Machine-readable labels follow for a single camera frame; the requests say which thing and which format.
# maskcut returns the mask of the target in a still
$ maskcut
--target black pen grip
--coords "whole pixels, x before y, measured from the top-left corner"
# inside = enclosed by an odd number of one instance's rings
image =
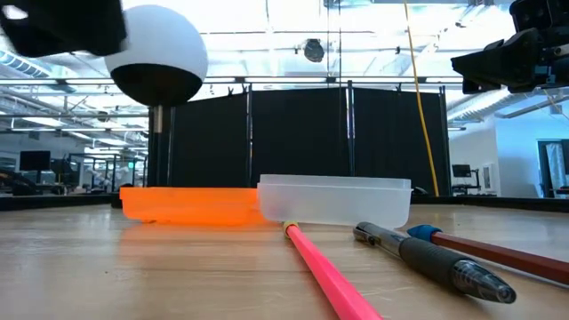
[[[399,255],[415,271],[455,292],[458,289],[453,284],[453,266],[459,260],[471,260],[467,256],[414,237],[401,242]]]

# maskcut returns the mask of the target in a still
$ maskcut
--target brown pencil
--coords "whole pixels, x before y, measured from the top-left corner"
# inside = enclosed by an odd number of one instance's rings
[[[457,236],[450,236],[441,229],[429,225],[421,225],[407,230],[414,236],[433,244],[442,245],[456,251],[464,252],[500,263],[504,266],[541,276],[561,284],[569,284],[569,263],[539,255],[508,249],[494,244],[485,244]]]

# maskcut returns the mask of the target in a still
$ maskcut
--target orange container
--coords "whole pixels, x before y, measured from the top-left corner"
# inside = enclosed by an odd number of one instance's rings
[[[143,222],[196,226],[268,223],[252,188],[121,188],[124,215]]]

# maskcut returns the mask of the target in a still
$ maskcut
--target wooden tabletop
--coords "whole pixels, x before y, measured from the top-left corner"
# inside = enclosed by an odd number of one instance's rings
[[[414,206],[407,227],[569,260],[569,214]],[[567,319],[569,290],[485,263],[513,305],[449,293],[351,228],[301,225],[386,319]],[[334,319],[279,226],[141,225],[108,205],[0,212],[0,315],[6,319]]]

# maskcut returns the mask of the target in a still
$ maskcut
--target black partition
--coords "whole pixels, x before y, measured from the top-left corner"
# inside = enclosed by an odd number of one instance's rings
[[[345,89],[253,92],[253,186],[263,173],[349,176]]]
[[[450,195],[448,131],[445,106],[436,93],[422,93],[421,102],[438,189]],[[356,176],[411,179],[434,195],[415,92],[354,89],[354,152]]]
[[[191,101],[176,108],[173,187],[249,185],[247,95]]]

